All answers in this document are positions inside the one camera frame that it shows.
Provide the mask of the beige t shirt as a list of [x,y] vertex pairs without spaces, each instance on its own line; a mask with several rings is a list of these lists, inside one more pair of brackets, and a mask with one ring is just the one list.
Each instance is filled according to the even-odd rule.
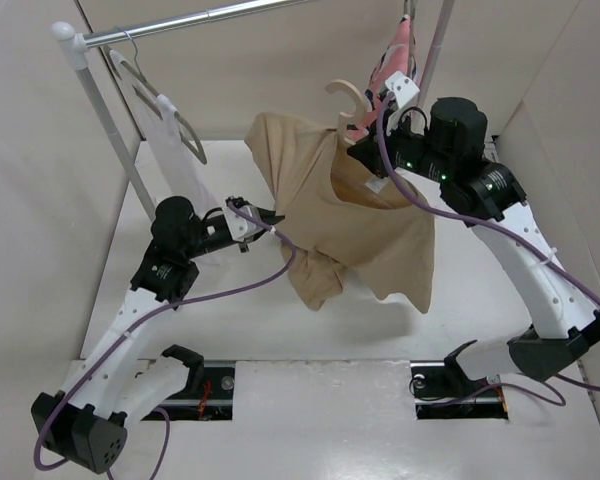
[[421,313],[431,305],[435,224],[402,195],[422,194],[408,181],[374,192],[371,173],[351,158],[335,130],[265,112],[245,137],[273,198],[279,229],[296,250],[289,280],[305,306],[319,310],[357,274],[379,300],[404,295]]

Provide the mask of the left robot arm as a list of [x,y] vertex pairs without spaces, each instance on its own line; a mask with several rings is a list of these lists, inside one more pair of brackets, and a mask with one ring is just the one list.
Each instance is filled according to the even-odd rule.
[[232,246],[247,251],[262,235],[277,235],[282,219],[241,197],[227,198],[204,216],[182,196],[159,203],[151,242],[109,329],[57,393],[41,393],[32,404],[37,470],[72,462],[96,475],[109,474],[132,425],[162,413],[160,405],[169,396],[200,390],[201,354],[171,345],[138,375],[140,354],[167,318],[192,304],[188,293],[199,275],[197,258]]

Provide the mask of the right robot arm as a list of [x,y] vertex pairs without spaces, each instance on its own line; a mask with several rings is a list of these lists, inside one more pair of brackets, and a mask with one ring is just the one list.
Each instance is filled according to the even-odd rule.
[[392,93],[376,101],[369,134],[348,153],[379,178],[403,169],[438,183],[443,210],[407,198],[428,213],[464,223],[494,255],[522,298],[530,327],[510,339],[470,341],[450,353],[442,381],[463,394],[478,380],[522,374],[545,381],[600,342],[600,297],[569,274],[540,232],[527,195],[505,165],[486,158],[487,117],[465,98],[437,100],[422,133],[415,106]]

